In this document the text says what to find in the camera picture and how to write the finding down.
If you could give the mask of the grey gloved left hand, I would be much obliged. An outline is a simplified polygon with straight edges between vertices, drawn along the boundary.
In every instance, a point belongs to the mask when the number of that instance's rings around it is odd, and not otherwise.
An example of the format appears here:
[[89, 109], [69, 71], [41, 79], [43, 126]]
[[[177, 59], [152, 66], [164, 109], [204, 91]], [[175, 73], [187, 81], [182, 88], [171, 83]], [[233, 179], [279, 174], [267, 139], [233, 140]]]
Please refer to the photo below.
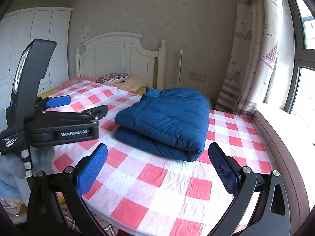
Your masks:
[[21, 155], [9, 153], [1, 156], [1, 198], [28, 201], [37, 172], [52, 172], [54, 147], [31, 147]]

